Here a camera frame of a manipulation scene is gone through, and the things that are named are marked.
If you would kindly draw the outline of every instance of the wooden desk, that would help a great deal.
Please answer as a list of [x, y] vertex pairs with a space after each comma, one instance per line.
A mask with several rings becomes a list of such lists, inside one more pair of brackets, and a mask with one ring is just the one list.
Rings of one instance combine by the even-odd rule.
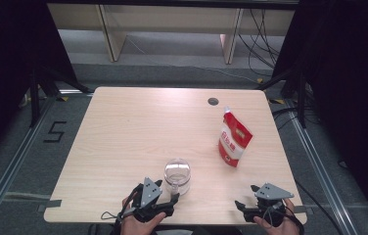
[[[209, 98], [219, 104], [210, 105]], [[237, 168], [218, 153], [225, 106], [254, 135]], [[44, 217], [49, 222], [114, 222], [101, 220], [102, 213], [120, 212], [122, 199], [145, 176], [163, 180], [166, 162], [177, 157], [192, 168], [191, 188], [163, 224], [249, 224], [234, 201], [254, 206], [250, 186], [265, 182], [294, 193], [292, 201], [302, 205], [262, 91], [101, 87], [52, 195], [62, 204], [47, 209]], [[166, 201], [165, 191], [159, 203]], [[306, 222], [305, 213], [298, 218]]]

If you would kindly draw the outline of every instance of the table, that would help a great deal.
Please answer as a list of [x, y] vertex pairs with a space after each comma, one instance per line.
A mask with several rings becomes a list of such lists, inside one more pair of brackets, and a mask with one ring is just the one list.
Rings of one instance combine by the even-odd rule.
[[[208, 103], [216, 98], [218, 105]], [[237, 168], [218, 153], [224, 107], [254, 137]], [[48, 208], [49, 222], [106, 223], [103, 212], [117, 214], [121, 201], [148, 176], [163, 179], [173, 158], [187, 160], [191, 188], [162, 224], [250, 224], [235, 207], [253, 207], [251, 185], [272, 183], [302, 202], [277, 128], [262, 91], [189, 88], [100, 87], [79, 127]], [[169, 201], [164, 190], [159, 203]], [[306, 214], [297, 215], [302, 223]]]

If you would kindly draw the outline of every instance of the glass cup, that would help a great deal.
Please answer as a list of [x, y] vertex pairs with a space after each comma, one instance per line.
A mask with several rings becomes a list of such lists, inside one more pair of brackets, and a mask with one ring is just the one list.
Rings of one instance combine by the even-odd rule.
[[191, 169], [183, 159], [170, 160], [163, 172], [166, 181], [166, 190], [171, 194], [179, 193], [180, 196], [190, 189]]

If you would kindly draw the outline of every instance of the red and white bag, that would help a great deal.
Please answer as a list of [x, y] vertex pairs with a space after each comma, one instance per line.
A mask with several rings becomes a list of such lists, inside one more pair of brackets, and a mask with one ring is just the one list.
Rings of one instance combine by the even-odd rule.
[[225, 108], [223, 123], [218, 151], [228, 165], [237, 167], [253, 135], [236, 119], [228, 107]]

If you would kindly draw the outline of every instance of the human hand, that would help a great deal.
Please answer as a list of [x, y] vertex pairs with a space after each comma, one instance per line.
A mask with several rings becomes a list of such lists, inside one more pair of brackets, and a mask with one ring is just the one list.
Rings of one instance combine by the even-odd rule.
[[[285, 205], [288, 208], [287, 215], [293, 215], [294, 204], [289, 199], [284, 199]], [[299, 235], [298, 227], [288, 218], [284, 217], [283, 222], [278, 227], [273, 227], [265, 219], [255, 216], [254, 222], [266, 230], [268, 235]]]
[[[122, 205], [126, 204], [127, 198], [123, 199]], [[154, 228], [161, 223], [166, 217], [164, 212], [157, 214], [150, 221], [143, 223], [138, 221], [133, 215], [125, 217], [121, 224], [120, 234], [121, 235], [150, 235]]]

